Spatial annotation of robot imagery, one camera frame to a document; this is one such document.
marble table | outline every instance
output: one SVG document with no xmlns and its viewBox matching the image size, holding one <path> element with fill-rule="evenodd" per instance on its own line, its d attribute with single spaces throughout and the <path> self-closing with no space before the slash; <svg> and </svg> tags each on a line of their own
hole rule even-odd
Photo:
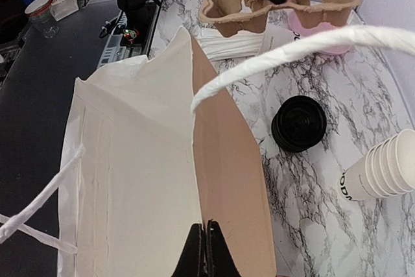
<svg viewBox="0 0 415 277">
<path fill-rule="evenodd" d="M 164 0 L 151 55 L 179 25 L 197 34 L 203 0 Z M 288 10 L 268 19 L 283 27 Z M 352 14 L 350 23 L 361 23 Z M 220 73 L 244 59 L 214 62 Z M 378 51 L 352 48 L 342 56 L 312 54 L 253 75 L 229 92 L 261 147 L 276 246 L 278 274 L 415 276 L 415 195 L 366 202 L 339 196 L 340 175 L 370 147 L 412 128 L 399 90 Z M 320 144 L 287 154 L 275 144 L 271 120 L 294 95 L 317 100 L 327 115 Z"/>
</svg>

white wall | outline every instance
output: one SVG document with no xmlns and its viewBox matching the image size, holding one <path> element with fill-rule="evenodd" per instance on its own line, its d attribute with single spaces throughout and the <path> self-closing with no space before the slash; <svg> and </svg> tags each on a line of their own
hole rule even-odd
<svg viewBox="0 0 415 277">
<path fill-rule="evenodd" d="M 415 31 L 415 0 L 364 0 L 359 14 L 370 25 L 401 27 Z M 415 58 L 384 51 L 412 121 L 415 120 Z"/>
</svg>

stack of paper cups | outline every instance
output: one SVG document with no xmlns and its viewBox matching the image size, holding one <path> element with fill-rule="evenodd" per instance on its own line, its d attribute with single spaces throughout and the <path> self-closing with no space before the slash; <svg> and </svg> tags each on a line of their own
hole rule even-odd
<svg viewBox="0 0 415 277">
<path fill-rule="evenodd" d="M 415 190 L 415 130 L 405 129 L 372 147 L 340 178 L 348 200 L 402 195 Z"/>
</svg>

black table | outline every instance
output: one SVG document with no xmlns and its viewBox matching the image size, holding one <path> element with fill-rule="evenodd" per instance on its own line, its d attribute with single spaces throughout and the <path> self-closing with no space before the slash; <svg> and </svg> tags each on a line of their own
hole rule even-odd
<svg viewBox="0 0 415 277">
<path fill-rule="evenodd" d="M 19 213 L 59 171 L 76 77 L 95 70 L 106 39 L 98 34 L 119 13 L 115 1 L 93 3 L 42 38 L 33 28 L 0 89 L 0 213 Z M 27 225 L 58 237 L 55 193 Z M 0 245 L 0 276 L 56 277 L 57 251 L 16 232 Z"/>
</svg>

black plastic cup lid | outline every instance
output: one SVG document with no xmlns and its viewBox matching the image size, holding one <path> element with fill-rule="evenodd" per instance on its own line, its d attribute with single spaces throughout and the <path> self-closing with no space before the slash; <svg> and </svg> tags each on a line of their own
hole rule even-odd
<svg viewBox="0 0 415 277">
<path fill-rule="evenodd" d="M 303 152 L 315 146 L 324 137 L 326 128 L 322 107 L 303 95 L 286 100 L 271 124 L 275 142 L 287 152 Z"/>
</svg>

